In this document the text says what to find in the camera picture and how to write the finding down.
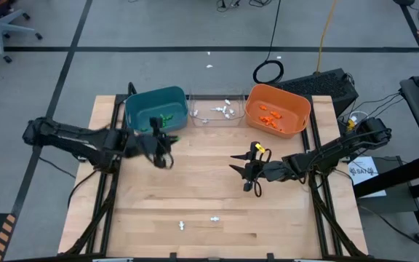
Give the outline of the white printed paper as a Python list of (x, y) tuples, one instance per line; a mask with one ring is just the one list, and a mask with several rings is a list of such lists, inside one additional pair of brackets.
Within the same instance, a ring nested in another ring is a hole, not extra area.
[(347, 165), (348, 173), (354, 185), (354, 194), (357, 198), (386, 197), (385, 189), (378, 190), (376, 182), (369, 183), (380, 174), (378, 161), (371, 156), (359, 156)]

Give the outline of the clear plastic bin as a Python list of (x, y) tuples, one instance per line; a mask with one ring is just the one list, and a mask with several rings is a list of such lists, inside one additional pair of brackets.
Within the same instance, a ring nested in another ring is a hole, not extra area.
[[(229, 100), (230, 105), (227, 105), (224, 100)], [(245, 112), (244, 106), (246, 97), (243, 93), (235, 95), (199, 95), (190, 92), (188, 95), (188, 114), (189, 120), (195, 127), (238, 127), (244, 120)], [(231, 117), (230, 119), (225, 118), (223, 111), (211, 111), (211, 108), (227, 106), (226, 113)], [(229, 110), (235, 111), (234, 115), (231, 115)], [(198, 110), (196, 117), (192, 116), (192, 112)], [(203, 119), (209, 121), (205, 124), (202, 122)]]

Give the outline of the black computer tower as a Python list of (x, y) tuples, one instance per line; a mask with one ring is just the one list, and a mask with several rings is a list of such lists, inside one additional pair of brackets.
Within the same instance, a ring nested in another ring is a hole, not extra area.
[(275, 87), (296, 95), (330, 96), (339, 117), (357, 98), (353, 76), (342, 68), (291, 79), (274, 84)]

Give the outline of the grey office chair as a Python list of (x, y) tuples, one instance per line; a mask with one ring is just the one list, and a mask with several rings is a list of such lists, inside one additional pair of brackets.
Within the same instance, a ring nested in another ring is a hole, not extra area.
[[(0, 0), (0, 8), (5, 4), (8, 4), (9, 0)], [(25, 20), (30, 20), (31, 16), (23, 11), (22, 9), (17, 9), (13, 12), (9, 12), (7, 15), (0, 17), (0, 55), (3, 57), (6, 63), (11, 63), (12, 59), (10, 56), (6, 55), (4, 52), (4, 41), (3, 38), (9, 38), (9, 32), (25, 32), (25, 33), (34, 33), (35, 37), (38, 40), (42, 40), (43, 36), (36, 31), (34, 28), (27, 28), (20, 25), (13, 25), (11, 22), (18, 17), (23, 17)]]

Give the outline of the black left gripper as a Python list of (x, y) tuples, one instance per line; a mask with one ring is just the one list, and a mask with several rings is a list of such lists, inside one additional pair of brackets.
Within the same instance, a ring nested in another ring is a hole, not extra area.
[(140, 149), (148, 161), (153, 163), (159, 169), (172, 169), (174, 165), (174, 158), (171, 154), (172, 144), (177, 140), (173, 140), (172, 136), (161, 131), (162, 128), (161, 117), (151, 117), (149, 124), (151, 126), (151, 134), (139, 133), (136, 134), (135, 140), (137, 147)]

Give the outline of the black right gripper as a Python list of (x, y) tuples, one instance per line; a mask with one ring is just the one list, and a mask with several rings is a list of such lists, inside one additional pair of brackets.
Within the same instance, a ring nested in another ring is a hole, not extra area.
[(230, 164), (229, 167), (237, 171), (245, 180), (243, 190), (248, 192), (253, 188), (255, 192), (261, 192), (261, 185), (258, 182), (260, 178), (265, 178), (268, 182), (282, 180), (285, 176), (285, 166), (283, 162), (272, 161), (272, 151), (265, 148), (266, 152), (262, 153), (256, 149), (257, 141), (251, 142), (248, 153), (242, 155), (232, 155), (231, 158), (247, 161), (244, 167)]

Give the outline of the teal plastic bin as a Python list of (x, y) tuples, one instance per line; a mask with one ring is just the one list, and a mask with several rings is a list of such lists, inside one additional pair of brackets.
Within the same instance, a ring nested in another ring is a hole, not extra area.
[[(131, 95), (125, 101), (125, 114), (127, 126), (138, 132), (141, 127), (148, 128), (144, 133), (151, 133), (149, 124), (151, 117), (164, 115), (167, 123), (162, 127), (162, 132), (181, 130), (187, 126), (188, 106), (184, 91), (177, 86), (164, 87), (157, 90)], [(173, 118), (167, 120), (167, 116), (173, 114)]]

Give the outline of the black desk leg frame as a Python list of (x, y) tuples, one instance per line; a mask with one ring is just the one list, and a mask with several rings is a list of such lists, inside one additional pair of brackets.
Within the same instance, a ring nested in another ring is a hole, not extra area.
[(376, 157), (380, 174), (369, 183), (376, 182), (387, 196), (364, 200), (378, 213), (412, 212), (419, 225), (419, 169), (408, 168), (399, 156)]

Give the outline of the orange plastic bin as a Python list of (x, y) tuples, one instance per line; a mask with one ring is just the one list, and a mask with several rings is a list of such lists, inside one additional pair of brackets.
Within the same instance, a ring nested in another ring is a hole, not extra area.
[[(268, 132), (281, 138), (292, 138), (298, 133), (304, 131), (308, 124), (311, 104), (307, 98), (287, 92), (267, 84), (256, 84), (245, 104), (246, 123), (254, 128)], [(271, 112), (277, 112), (282, 117), (277, 119), (271, 115)], [(277, 124), (277, 128), (272, 125), (266, 126), (260, 117), (272, 117), (272, 121), (266, 121)]]

